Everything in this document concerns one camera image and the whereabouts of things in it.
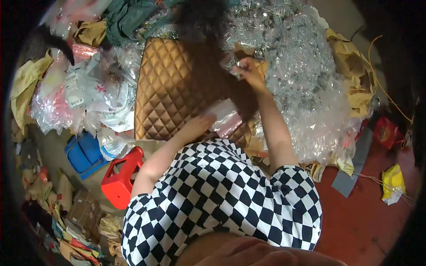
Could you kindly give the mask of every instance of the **woman's left hand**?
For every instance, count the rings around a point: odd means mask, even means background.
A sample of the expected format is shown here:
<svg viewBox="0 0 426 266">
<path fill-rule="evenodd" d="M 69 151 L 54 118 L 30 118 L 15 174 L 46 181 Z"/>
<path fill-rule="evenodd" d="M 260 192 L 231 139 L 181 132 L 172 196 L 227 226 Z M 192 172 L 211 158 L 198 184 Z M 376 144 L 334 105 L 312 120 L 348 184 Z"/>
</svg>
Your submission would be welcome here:
<svg viewBox="0 0 426 266">
<path fill-rule="evenodd" d="M 200 114 L 189 120 L 174 137 L 182 141 L 184 145 L 187 145 L 203 135 L 215 122 L 215 115 Z"/>
</svg>

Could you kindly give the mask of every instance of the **cardboard box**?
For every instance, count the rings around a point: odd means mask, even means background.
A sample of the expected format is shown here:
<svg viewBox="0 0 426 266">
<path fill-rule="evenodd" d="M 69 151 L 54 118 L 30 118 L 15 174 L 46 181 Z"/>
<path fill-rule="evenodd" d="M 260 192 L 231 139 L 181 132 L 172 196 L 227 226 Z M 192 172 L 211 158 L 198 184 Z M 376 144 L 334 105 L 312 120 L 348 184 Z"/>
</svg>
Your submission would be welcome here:
<svg viewBox="0 0 426 266">
<path fill-rule="evenodd" d="M 86 190 L 79 190 L 74 197 L 74 204 L 67 214 L 67 219 L 78 228 L 84 229 L 86 240 L 99 243 L 99 222 L 103 212 L 99 202 Z"/>
</svg>

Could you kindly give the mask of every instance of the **yellow wire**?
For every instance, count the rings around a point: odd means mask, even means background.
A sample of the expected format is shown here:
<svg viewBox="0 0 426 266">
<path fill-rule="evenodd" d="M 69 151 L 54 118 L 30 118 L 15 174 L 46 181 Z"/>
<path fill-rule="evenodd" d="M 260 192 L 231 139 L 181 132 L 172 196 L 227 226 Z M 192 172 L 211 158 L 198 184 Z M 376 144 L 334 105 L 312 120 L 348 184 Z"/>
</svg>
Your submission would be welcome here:
<svg viewBox="0 0 426 266">
<path fill-rule="evenodd" d="M 401 109 L 399 109 L 398 105 L 394 102 L 394 100 L 392 100 L 392 98 L 387 94 L 387 92 L 385 91 L 385 89 L 383 89 L 382 85 L 380 84 L 379 80 L 377 79 L 377 75 L 376 72 L 374 71 L 373 65 L 371 64 L 371 60 L 370 60 L 370 50 L 373 47 L 373 43 L 380 37 L 382 37 L 383 35 L 377 36 L 375 37 L 375 39 L 371 42 L 370 44 L 370 48 L 368 49 L 368 63 L 370 64 L 371 70 L 373 71 L 373 76 L 375 78 L 375 80 L 377 81 L 377 83 L 379 84 L 379 87 L 382 89 L 382 91 L 386 94 L 386 96 L 389 98 L 389 100 L 391 100 L 391 102 L 396 106 L 396 108 L 401 112 L 401 114 L 408 120 L 410 121 L 410 123 L 413 123 L 413 120 L 409 119 L 402 111 Z"/>
</svg>

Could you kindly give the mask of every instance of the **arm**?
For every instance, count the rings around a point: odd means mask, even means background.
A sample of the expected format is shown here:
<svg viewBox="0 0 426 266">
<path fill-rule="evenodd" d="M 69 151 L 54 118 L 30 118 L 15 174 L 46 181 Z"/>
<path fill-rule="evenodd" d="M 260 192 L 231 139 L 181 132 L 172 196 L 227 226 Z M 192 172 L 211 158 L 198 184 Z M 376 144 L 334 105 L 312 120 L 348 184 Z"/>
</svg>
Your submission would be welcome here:
<svg viewBox="0 0 426 266">
<path fill-rule="evenodd" d="M 268 145 L 271 171 L 275 172 L 280 166 L 286 164 L 298 166 L 298 159 L 293 152 L 290 133 L 272 94 L 258 74 L 251 58 L 244 58 L 240 63 L 244 66 L 244 69 L 235 67 L 234 70 L 248 81 L 256 93 L 263 132 Z"/>
<path fill-rule="evenodd" d="M 152 193 L 155 183 L 170 167 L 176 153 L 206 132 L 215 121 L 216 116 L 203 115 L 188 121 L 178 133 L 142 165 L 133 184 L 130 198 L 143 193 Z"/>
</svg>

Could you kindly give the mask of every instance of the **woman's right hand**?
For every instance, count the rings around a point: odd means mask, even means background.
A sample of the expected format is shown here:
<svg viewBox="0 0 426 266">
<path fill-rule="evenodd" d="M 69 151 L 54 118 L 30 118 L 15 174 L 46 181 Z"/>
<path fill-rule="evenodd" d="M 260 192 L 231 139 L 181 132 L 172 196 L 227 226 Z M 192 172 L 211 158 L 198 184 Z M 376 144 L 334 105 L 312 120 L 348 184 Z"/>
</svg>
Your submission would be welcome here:
<svg viewBox="0 0 426 266">
<path fill-rule="evenodd" d="M 241 59 L 240 65 L 242 67 L 234 66 L 233 70 L 241 74 L 243 79 L 247 80 L 258 97 L 271 94 L 269 89 L 266 87 L 265 80 L 257 71 L 251 57 Z"/>
</svg>

